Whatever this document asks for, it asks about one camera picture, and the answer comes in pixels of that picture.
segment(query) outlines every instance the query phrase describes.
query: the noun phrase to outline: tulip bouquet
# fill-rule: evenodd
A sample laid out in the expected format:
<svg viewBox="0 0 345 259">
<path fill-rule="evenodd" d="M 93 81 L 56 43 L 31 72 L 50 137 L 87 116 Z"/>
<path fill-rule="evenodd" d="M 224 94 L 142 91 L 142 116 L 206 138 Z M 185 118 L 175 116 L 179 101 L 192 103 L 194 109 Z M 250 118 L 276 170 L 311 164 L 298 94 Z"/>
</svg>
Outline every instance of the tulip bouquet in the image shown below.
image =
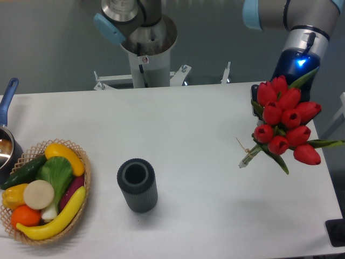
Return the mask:
<svg viewBox="0 0 345 259">
<path fill-rule="evenodd" d="M 280 156 L 288 149 L 293 151 L 296 160 L 318 165 L 321 158 L 316 148 L 345 143 L 345 140 L 308 140 L 311 130 L 306 125 L 321 112 L 321 105 L 313 101 L 300 103 L 300 87 L 316 72 L 317 69 L 305 74 L 290 86 L 284 76 L 259 85 L 257 102 L 251 100 L 251 104 L 263 123 L 254 130 L 252 137 L 256 145 L 250 151 L 246 149 L 248 154 L 239 164 L 240 168 L 247 166 L 260 151 L 264 151 L 289 174 Z"/>
</svg>

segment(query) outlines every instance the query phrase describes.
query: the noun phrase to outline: gray floor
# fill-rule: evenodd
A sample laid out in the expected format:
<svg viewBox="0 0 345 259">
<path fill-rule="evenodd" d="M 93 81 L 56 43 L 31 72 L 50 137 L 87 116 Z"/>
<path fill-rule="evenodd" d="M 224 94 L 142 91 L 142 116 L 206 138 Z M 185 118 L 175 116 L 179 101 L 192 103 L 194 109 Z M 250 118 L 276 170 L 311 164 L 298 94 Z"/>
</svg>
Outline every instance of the gray floor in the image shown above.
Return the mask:
<svg viewBox="0 0 345 259">
<path fill-rule="evenodd" d="M 171 69 L 192 66 L 193 84 L 217 83 L 227 62 L 234 83 L 270 79 L 287 38 L 285 31 L 260 32 L 242 22 L 244 0 L 162 0 L 174 20 L 178 41 Z M 129 74 L 126 54 L 103 39 L 93 25 L 100 0 L 0 1 L 0 94 L 11 77 L 17 93 L 91 90 L 99 76 Z M 312 88 L 323 106 L 318 133 L 341 107 L 345 91 L 345 15 L 340 16 Z M 332 139 L 345 139 L 342 125 Z M 345 147 L 325 149 L 337 193 L 345 189 Z"/>
</svg>

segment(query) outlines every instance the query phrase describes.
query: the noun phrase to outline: pot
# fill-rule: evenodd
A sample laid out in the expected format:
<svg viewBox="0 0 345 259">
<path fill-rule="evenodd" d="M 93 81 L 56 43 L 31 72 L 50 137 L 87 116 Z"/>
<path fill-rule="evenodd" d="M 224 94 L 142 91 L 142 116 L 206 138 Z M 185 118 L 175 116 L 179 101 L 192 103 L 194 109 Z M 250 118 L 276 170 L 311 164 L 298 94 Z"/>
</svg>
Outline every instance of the pot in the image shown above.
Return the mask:
<svg viewBox="0 0 345 259">
<path fill-rule="evenodd" d="M 23 150 L 7 129 L 8 109 L 19 80 L 12 78 L 0 103 L 0 185 L 9 177 Z"/>
</svg>

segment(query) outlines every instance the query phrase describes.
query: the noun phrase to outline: tulip stem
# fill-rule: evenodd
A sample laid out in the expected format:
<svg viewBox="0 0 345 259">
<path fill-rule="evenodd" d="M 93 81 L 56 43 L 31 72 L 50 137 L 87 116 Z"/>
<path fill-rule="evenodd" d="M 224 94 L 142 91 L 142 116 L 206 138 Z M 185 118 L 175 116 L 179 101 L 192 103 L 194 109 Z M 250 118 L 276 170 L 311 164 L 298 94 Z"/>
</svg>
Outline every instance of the tulip stem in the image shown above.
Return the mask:
<svg viewBox="0 0 345 259">
<path fill-rule="evenodd" d="M 248 153 L 245 158 L 239 163 L 239 168 L 246 167 L 249 162 L 260 152 L 262 151 L 261 147 L 256 144 L 251 150 L 250 153 Z"/>
</svg>

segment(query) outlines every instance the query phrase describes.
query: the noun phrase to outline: ribbed cylinder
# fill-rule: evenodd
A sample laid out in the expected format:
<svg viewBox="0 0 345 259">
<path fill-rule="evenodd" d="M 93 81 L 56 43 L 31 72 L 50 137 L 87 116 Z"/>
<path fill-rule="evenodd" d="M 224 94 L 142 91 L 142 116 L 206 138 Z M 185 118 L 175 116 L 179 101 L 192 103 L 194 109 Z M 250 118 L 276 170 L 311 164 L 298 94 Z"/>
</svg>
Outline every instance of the ribbed cylinder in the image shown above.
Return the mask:
<svg viewBox="0 0 345 259">
<path fill-rule="evenodd" d="M 158 193 L 152 165 L 143 159 L 130 159 L 120 167 L 119 187 L 127 205 L 137 213 L 145 213 L 157 204 Z"/>
</svg>

